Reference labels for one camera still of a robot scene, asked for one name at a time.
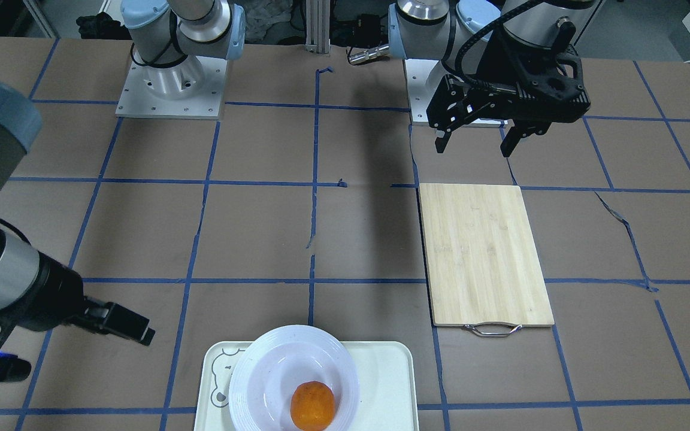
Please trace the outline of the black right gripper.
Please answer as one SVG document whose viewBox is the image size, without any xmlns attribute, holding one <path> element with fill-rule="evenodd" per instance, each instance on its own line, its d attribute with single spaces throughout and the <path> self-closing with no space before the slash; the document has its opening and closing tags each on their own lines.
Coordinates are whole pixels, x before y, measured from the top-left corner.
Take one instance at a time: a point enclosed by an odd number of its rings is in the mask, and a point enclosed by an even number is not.
<svg viewBox="0 0 690 431">
<path fill-rule="evenodd" d="M 156 331 L 150 319 L 125 306 L 84 294 L 84 281 L 72 269 L 40 255 L 35 276 L 22 294 L 0 281 L 0 352 L 16 327 L 44 332 L 77 326 L 97 335 L 116 335 L 150 346 Z"/>
</svg>

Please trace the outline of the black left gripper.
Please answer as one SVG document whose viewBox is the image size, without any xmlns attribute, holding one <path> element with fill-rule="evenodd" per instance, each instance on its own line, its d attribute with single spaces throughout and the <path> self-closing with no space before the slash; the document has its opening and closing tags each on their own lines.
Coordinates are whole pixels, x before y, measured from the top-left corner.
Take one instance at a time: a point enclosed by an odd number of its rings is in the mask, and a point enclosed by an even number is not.
<svg viewBox="0 0 690 431">
<path fill-rule="evenodd" d="M 549 123 L 572 123 L 591 108 L 582 61 L 564 37 L 529 47 L 495 36 L 479 69 L 439 82 L 426 110 L 436 153 L 444 153 L 455 130 L 477 119 L 514 120 L 500 145 L 502 156 L 510 157 L 522 139 L 544 135 Z"/>
</svg>

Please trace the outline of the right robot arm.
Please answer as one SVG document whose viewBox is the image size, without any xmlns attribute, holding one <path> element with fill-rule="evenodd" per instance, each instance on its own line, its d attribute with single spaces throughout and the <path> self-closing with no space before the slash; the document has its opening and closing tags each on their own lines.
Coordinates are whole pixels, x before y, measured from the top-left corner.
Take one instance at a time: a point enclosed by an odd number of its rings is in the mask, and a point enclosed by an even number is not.
<svg viewBox="0 0 690 431">
<path fill-rule="evenodd" d="M 230 1 L 123 1 L 132 66 L 117 115 L 216 119 L 228 61 L 242 55 L 246 11 Z M 35 104 L 0 82 L 0 191 L 42 128 Z M 0 219 L 0 382 L 27 379 L 31 365 L 2 346 L 16 327 L 47 331 L 73 325 L 144 346 L 150 320 L 112 301 L 84 294 L 79 273 L 52 259 Z"/>
</svg>

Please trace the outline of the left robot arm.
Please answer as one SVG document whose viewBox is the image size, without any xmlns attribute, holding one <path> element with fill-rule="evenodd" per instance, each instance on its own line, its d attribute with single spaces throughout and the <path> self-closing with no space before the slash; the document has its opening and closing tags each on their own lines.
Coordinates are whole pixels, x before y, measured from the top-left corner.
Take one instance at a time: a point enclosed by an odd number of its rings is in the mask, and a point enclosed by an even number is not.
<svg viewBox="0 0 690 431">
<path fill-rule="evenodd" d="M 435 149 L 478 119 L 511 120 L 500 145 L 554 123 L 574 123 L 591 108 L 573 45 L 594 1 L 397 1 L 388 12 L 391 55 L 437 60 L 444 71 L 425 110 Z"/>
</svg>

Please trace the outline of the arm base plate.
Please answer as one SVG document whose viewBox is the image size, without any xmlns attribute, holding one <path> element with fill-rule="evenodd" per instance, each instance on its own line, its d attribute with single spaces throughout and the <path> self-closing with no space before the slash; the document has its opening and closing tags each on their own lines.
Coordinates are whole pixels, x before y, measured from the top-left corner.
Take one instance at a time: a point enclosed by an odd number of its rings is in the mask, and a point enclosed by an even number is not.
<svg viewBox="0 0 690 431">
<path fill-rule="evenodd" d="M 117 102 L 118 117 L 219 120 L 229 61 L 189 56 L 172 68 L 131 65 Z"/>
<path fill-rule="evenodd" d="M 426 110 L 446 69 L 438 60 L 408 58 L 403 63 L 411 125 L 428 126 Z"/>
</svg>

